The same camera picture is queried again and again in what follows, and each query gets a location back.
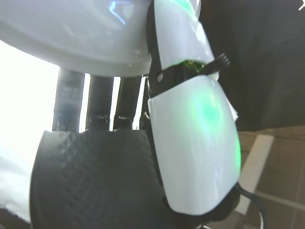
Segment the vertical gap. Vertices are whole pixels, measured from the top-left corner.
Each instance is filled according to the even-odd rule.
[[[84,89],[82,93],[81,101],[81,116],[80,116],[80,126],[79,133],[86,131],[86,118],[87,118],[87,109],[88,109],[88,100],[89,100],[89,88],[90,88],[90,74],[85,74]]]
[[[145,80],[146,80],[146,76],[142,77],[141,85],[140,85],[140,89],[139,89],[139,97],[138,97],[137,109],[135,111],[135,116],[134,116],[133,123],[132,123],[132,129],[133,130],[140,129],[140,118],[141,118],[142,106],[143,106],[143,96],[144,96]]]
[[[118,103],[120,83],[121,83],[121,78],[120,77],[115,77],[114,80],[113,80],[109,131],[113,131],[113,122],[114,122],[114,116],[115,116],[115,113],[116,113],[116,106],[117,106],[117,103]]]

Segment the white shell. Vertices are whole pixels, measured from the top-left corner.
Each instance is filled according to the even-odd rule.
[[[199,0],[190,1],[197,16]],[[102,76],[148,73],[151,0],[1,0],[0,39],[68,70]]]

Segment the black cable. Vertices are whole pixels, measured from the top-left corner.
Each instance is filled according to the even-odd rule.
[[[266,210],[265,210],[265,207],[264,207],[262,201],[260,200],[260,198],[257,195],[255,195],[255,194],[253,194],[251,192],[248,192],[247,190],[243,189],[240,186],[239,183],[237,183],[235,185],[235,189],[237,191],[239,191],[239,193],[241,195],[243,195],[244,197],[247,197],[248,199],[250,199],[252,202],[254,202],[257,205],[257,207],[260,210],[260,218],[261,218],[261,227],[260,227],[260,229],[266,229]]]

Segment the tiled floor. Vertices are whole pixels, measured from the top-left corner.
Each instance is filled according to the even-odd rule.
[[[257,190],[292,203],[288,206],[262,199],[268,213],[268,228],[305,229],[305,211],[293,205],[305,206],[305,126],[258,133],[274,135],[275,140]],[[243,161],[258,133],[240,133]],[[259,228],[259,214],[254,205],[250,206],[245,221]]]

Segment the black textured panel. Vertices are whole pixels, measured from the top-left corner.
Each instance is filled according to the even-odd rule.
[[[142,131],[45,132],[32,174],[34,229],[179,229]]]

